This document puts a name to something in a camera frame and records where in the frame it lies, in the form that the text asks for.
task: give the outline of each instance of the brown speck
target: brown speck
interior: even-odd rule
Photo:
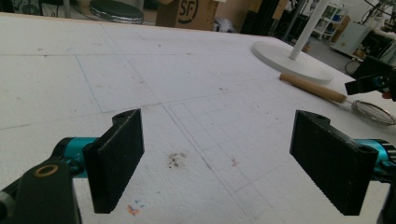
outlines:
[[[131,205],[128,204],[127,210],[131,215],[136,216],[137,214],[140,213],[140,209],[133,209]]]

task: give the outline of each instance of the white pole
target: white pole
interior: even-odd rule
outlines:
[[[309,36],[312,34],[312,31],[315,29],[315,26],[318,24],[321,15],[323,14],[324,10],[326,10],[327,5],[329,5],[329,2],[330,0],[320,0],[318,2],[314,12],[311,15],[311,19],[309,19],[303,32],[300,35],[300,38],[298,38],[298,41],[294,46],[294,49],[291,51],[289,58],[291,58],[292,60],[296,60],[298,54],[303,49],[306,40],[308,40]]]

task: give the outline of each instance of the round stool seat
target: round stool seat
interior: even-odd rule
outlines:
[[[90,11],[107,21],[142,24],[143,12],[138,8],[112,0],[93,0]]]

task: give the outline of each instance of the dirt stain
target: dirt stain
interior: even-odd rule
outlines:
[[[233,167],[237,167],[239,164],[239,161],[236,160],[236,158],[233,158]]]
[[[184,159],[187,157],[186,153],[172,153],[168,156],[168,166],[169,168],[181,168],[184,167]]]

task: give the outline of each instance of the white tabletop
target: white tabletop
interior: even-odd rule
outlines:
[[[62,138],[101,136],[142,108],[146,153],[114,212],[95,214],[88,181],[75,180],[84,223],[375,223],[389,185],[372,182],[361,215],[342,216],[289,154],[294,113],[393,145],[395,127],[279,81],[250,48],[280,41],[10,14],[0,31],[0,188]],[[352,79],[333,74],[328,87],[346,93]],[[378,92],[354,99],[396,114]]]

